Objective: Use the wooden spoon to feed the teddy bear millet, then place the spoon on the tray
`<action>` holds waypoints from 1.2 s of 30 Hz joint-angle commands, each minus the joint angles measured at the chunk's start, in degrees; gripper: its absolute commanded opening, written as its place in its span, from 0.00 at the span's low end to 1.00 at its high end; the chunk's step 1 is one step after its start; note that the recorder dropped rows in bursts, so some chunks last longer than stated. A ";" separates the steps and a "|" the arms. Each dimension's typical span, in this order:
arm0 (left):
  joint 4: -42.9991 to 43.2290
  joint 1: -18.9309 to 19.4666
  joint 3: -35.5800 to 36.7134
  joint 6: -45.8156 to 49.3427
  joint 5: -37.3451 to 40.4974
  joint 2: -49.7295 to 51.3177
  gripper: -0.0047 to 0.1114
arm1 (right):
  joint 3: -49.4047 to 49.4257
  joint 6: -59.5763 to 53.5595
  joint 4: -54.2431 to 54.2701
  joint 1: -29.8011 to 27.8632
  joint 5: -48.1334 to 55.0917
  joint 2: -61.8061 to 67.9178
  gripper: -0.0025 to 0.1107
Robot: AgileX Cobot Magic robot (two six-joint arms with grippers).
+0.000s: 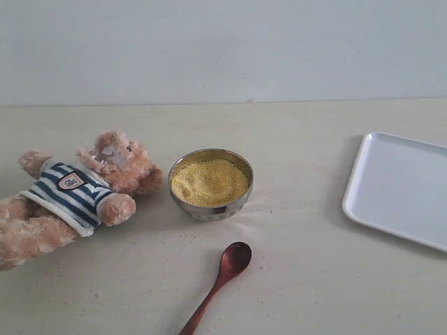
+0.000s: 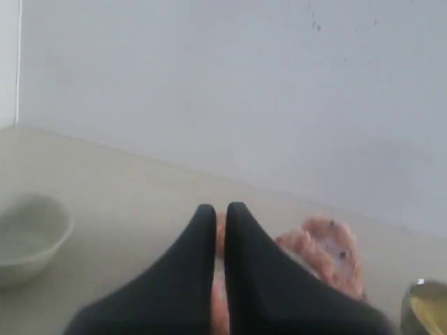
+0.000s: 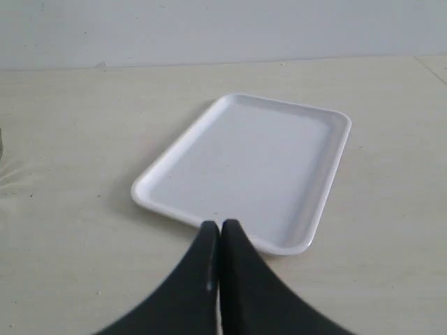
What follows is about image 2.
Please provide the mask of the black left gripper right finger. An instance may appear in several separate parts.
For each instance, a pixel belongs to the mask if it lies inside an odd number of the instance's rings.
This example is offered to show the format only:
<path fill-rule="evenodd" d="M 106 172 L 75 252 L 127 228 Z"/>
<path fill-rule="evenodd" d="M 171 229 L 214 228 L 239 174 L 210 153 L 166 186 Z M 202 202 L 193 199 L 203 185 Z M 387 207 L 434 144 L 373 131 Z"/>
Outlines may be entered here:
<path fill-rule="evenodd" d="M 397 333 L 382 312 L 294 262 L 242 202 L 227 208 L 224 253 L 232 334 Z"/>

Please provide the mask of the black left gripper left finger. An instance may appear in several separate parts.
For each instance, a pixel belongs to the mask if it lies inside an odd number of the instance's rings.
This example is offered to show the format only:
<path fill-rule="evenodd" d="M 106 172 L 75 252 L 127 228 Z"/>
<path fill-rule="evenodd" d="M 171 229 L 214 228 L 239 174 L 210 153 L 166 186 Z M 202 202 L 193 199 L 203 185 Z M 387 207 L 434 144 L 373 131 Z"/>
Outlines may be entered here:
<path fill-rule="evenodd" d="M 217 218 L 201 204 L 146 271 L 82 308 L 66 334 L 210 334 Z"/>

